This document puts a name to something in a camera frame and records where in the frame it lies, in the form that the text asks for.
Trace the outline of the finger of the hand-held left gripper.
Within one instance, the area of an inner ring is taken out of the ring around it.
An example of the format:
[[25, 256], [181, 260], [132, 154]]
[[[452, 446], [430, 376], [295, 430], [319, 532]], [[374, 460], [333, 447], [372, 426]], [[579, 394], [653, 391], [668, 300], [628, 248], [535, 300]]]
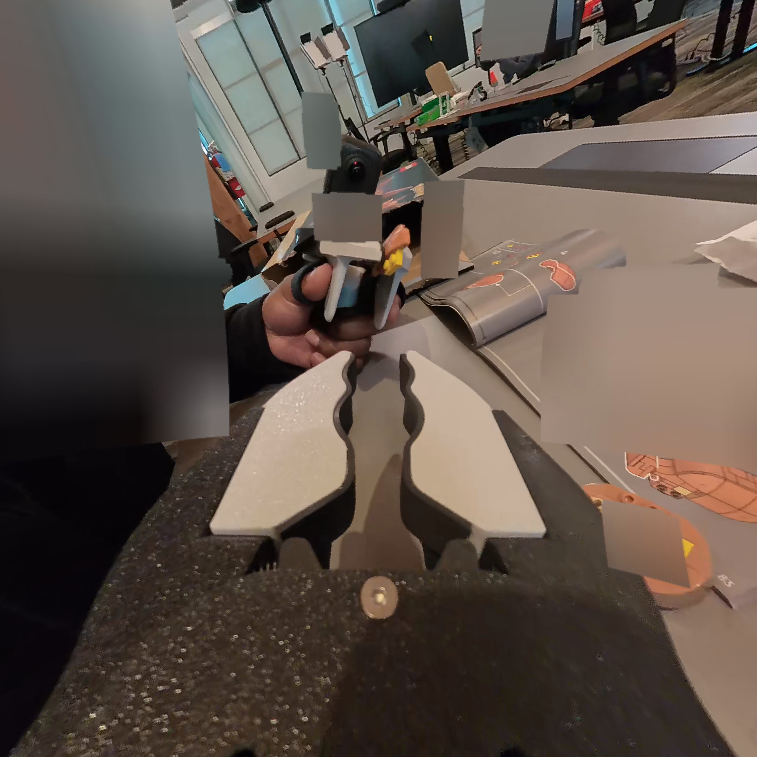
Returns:
[[375, 289], [375, 328], [382, 331], [399, 286], [410, 271], [410, 249], [398, 249], [382, 262]]
[[327, 258], [326, 261], [332, 268], [332, 276], [326, 296], [326, 321], [330, 323], [336, 315], [337, 304], [350, 266], [350, 259]]

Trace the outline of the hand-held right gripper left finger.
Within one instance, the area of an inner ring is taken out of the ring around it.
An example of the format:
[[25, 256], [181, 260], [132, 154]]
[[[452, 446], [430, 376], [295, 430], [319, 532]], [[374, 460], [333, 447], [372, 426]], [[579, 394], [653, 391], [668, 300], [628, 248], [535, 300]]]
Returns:
[[263, 407], [210, 522], [211, 534], [282, 537], [354, 484], [354, 355], [342, 351]]

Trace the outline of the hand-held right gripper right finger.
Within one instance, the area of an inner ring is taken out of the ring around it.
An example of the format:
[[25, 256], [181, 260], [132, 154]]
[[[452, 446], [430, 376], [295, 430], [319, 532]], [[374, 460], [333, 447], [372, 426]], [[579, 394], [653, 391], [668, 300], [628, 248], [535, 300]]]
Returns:
[[494, 411], [416, 351], [401, 356], [401, 517], [421, 541], [542, 538], [546, 526]]

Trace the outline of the brown curved brick piece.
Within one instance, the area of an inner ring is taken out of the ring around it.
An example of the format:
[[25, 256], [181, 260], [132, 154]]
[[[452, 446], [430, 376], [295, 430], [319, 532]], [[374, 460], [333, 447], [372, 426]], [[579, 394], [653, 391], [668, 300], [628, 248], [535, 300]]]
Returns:
[[383, 276], [392, 276], [405, 268], [405, 251], [410, 245], [410, 231], [404, 224], [397, 225], [384, 240], [383, 258], [379, 272]]

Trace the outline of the grey desk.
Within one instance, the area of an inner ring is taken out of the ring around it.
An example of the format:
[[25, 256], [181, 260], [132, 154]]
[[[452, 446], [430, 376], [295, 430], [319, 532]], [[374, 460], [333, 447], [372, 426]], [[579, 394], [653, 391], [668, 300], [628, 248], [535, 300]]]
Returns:
[[203, 536], [257, 548], [185, 616], [213, 674], [194, 703], [231, 706], [224, 748], [295, 755], [314, 733], [318, 755], [755, 755], [755, 622], [715, 599], [664, 620], [608, 567], [600, 510], [501, 410], [546, 534], [417, 539], [404, 405], [401, 358], [377, 357], [352, 397], [354, 484], [282, 537], [211, 534], [241, 442], [202, 501]]

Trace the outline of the person's left hand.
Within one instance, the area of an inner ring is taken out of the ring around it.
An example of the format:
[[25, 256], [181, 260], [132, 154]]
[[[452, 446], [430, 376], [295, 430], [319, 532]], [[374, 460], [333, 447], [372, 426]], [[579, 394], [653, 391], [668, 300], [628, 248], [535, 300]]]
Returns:
[[317, 326], [313, 321], [316, 305], [328, 294], [331, 266], [320, 265], [302, 279], [301, 294], [309, 304], [295, 297], [294, 279], [295, 276], [288, 276], [263, 302], [263, 325], [274, 357], [304, 369], [313, 368], [342, 351], [364, 358], [377, 334], [370, 317], [334, 318], [325, 326]]

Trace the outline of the grey instruction booklet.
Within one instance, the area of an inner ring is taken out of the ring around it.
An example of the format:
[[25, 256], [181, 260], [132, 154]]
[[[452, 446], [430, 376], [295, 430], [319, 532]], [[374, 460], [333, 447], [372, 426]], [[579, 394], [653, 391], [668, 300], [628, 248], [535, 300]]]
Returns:
[[[578, 293], [588, 272], [626, 264], [619, 242], [581, 229], [543, 244], [506, 240], [423, 301], [459, 317], [474, 349], [541, 411], [541, 348], [548, 300]], [[575, 446], [600, 478], [683, 516], [709, 542], [710, 586], [734, 610], [755, 603], [755, 471], [649, 453]]]

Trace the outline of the large black television screen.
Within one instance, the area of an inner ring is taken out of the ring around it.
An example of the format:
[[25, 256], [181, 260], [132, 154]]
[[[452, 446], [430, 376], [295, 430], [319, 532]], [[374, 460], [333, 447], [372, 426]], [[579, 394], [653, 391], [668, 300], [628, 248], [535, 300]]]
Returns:
[[429, 86], [426, 69], [468, 62], [459, 1], [392, 2], [355, 25], [354, 33], [377, 108]]

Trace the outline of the light grey table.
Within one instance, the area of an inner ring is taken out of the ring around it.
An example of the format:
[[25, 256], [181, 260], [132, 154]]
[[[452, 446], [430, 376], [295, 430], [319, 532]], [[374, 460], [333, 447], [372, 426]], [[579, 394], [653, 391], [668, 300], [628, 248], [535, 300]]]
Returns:
[[447, 179], [755, 205], [755, 112], [517, 136]]

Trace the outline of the long wooden table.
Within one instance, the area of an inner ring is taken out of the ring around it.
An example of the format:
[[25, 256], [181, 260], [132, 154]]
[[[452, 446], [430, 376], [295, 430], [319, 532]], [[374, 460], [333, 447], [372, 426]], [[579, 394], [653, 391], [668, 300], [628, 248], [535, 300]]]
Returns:
[[629, 60], [644, 49], [654, 46], [681, 32], [687, 19], [659, 26], [605, 45], [586, 54], [554, 63], [516, 85], [507, 86], [485, 101], [467, 103], [464, 108], [428, 123], [413, 123], [407, 132], [450, 134], [468, 126], [489, 125], [526, 119], [546, 119], [559, 110], [570, 111], [578, 97], [578, 90], [598, 86], [601, 75], [618, 63]]

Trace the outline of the round brown brick assembly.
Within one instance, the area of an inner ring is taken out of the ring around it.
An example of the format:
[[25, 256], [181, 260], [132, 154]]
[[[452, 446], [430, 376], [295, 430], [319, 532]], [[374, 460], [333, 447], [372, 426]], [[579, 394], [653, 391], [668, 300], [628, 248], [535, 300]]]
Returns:
[[684, 516], [611, 484], [588, 484], [585, 494], [610, 515], [605, 523], [608, 566], [641, 575], [657, 607], [681, 610], [701, 602], [713, 578], [703, 534]]

